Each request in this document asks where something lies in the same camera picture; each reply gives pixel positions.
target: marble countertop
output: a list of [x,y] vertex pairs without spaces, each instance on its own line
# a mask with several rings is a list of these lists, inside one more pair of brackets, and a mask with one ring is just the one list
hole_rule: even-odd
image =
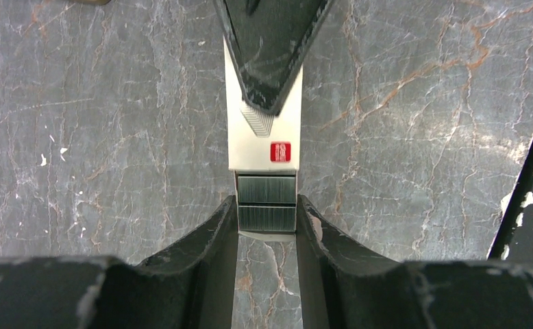
[[[233,193],[208,1],[0,0],[0,256],[176,241]],[[300,191],[385,256],[483,259],[533,135],[533,1],[337,0]],[[293,243],[241,237],[233,328],[301,328]]]

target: red square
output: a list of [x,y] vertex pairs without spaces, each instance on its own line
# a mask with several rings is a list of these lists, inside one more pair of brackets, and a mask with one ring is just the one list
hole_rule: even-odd
[[271,162],[289,162],[290,161],[290,143],[289,142],[272,142],[271,143]]

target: brown object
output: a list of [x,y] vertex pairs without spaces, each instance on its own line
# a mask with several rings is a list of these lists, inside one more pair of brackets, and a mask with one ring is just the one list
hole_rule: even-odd
[[88,3],[90,5],[105,5],[111,0],[72,0],[73,2]]

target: red label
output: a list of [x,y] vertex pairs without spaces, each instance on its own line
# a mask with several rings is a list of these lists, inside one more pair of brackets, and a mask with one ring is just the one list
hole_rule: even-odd
[[271,162],[289,162],[290,161],[290,143],[274,142],[271,143]]

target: marble surface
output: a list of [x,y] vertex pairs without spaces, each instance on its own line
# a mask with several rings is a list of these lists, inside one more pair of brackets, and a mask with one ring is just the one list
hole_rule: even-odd
[[[301,192],[397,260],[485,258],[533,134],[533,1],[337,0]],[[211,3],[0,0],[0,256],[137,263],[232,193]],[[292,243],[241,238],[233,328],[301,328]]]

